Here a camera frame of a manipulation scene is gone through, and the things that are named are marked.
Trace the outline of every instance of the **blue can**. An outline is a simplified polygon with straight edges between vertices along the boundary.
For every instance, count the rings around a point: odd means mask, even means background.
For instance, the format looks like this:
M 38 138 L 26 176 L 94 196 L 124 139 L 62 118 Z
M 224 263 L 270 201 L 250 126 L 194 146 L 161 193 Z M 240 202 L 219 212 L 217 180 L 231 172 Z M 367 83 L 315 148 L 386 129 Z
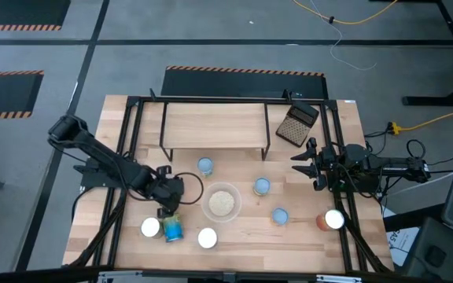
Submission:
M 171 217 L 167 217 L 162 221 L 165 232 L 165 241 L 170 243 L 182 239 L 182 227 L 179 215 L 174 214 Z

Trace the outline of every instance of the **white bowl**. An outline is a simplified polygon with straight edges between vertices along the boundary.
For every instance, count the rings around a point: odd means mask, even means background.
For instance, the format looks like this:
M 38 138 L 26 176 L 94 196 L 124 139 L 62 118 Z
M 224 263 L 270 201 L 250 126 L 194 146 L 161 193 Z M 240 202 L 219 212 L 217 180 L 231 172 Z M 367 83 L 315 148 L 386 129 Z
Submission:
M 211 199 L 211 196 L 213 193 L 223 191 L 227 192 L 232 197 L 234 197 L 234 208 L 232 208 L 232 211 L 230 211 L 229 214 L 224 215 L 224 216 L 218 216 L 212 213 L 211 208 L 209 207 L 209 200 Z M 204 196 L 202 197 L 202 211 L 204 212 L 205 216 L 207 216 L 209 219 L 211 219 L 214 222 L 229 222 L 230 220 L 234 219 L 239 212 L 241 211 L 242 207 L 242 199 L 241 199 L 241 193 L 239 193 L 239 190 L 234 187 L 230 183 L 226 182 L 217 182 L 212 185 L 210 185 L 204 192 Z

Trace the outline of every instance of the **floor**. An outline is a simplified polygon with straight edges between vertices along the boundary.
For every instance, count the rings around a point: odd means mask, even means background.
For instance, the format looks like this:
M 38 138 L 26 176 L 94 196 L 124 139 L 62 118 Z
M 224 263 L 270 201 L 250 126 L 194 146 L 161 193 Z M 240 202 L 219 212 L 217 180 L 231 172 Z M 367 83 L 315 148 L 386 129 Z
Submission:
M 445 0 L 453 18 L 453 0 Z M 0 31 L 0 39 L 90 39 L 102 0 L 72 0 L 59 32 Z M 382 9 L 385 2 L 315 0 L 337 19 L 359 20 Z M 451 39 L 434 4 L 397 3 L 366 24 L 337 25 L 344 39 Z M 337 39 L 318 17 L 291 0 L 111 0 L 99 39 Z M 405 95 L 442 96 L 453 90 L 453 46 L 330 46 L 281 45 L 146 45 L 97 46 L 76 115 L 95 132 L 106 94 L 147 95 L 160 92 L 167 65 L 266 68 L 324 72 L 332 99 L 356 100 L 365 133 L 382 130 L 388 121 L 410 126 L 452 112 L 446 107 L 407 107 Z M 0 71 L 44 70 L 45 76 L 29 119 L 0 120 L 0 272 L 12 270 L 21 249 L 47 172 L 52 149 L 47 130 L 68 108 L 86 56 L 86 45 L 0 46 Z M 388 137 L 383 156 L 406 156 L 405 143 L 425 144 L 428 163 L 453 156 L 453 118 L 399 137 Z M 377 150 L 382 139 L 371 140 Z M 79 192 L 76 164 L 62 158 L 35 243 L 29 269 L 61 265 L 68 239 L 70 212 Z M 452 169 L 453 163 L 435 170 Z M 450 179 L 389 199 L 395 212 L 442 202 Z M 410 186 L 400 182 L 392 191 Z

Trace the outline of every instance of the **cheese grater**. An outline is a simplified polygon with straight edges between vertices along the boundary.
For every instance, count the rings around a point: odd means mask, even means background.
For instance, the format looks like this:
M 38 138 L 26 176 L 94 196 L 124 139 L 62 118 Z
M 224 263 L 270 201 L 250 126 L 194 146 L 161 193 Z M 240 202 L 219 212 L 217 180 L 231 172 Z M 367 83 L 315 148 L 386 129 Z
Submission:
M 301 101 L 293 102 L 275 134 L 292 145 L 301 147 L 314 126 L 319 111 Z

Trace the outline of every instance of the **hazard stripe tape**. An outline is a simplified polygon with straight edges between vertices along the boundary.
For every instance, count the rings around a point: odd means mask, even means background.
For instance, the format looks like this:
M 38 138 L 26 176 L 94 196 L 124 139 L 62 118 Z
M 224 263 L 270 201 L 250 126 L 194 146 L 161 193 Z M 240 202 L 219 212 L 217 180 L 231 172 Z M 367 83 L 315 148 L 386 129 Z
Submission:
M 55 24 L 0 24 L 0 31 L 60 31 Z
M 166 70 L 184 71 L 205 71 L 205 72 L 244 72 L 255 74 L 275 74 L 275 75 L 317 75 L 324 77 L 320 72 L 299 72 L 299 71 L 274 71 L 261 69 L 239 69 L 239 68 L 219 68 L 219 67 L 193 67 L 193 66 L 167 66 Z
M 45 71 L 11 71 L 0 72 L 0 75 L 45 75 Z
M 0 119 L 24 119 L 31 115 L 32 111 L 0 112 Z

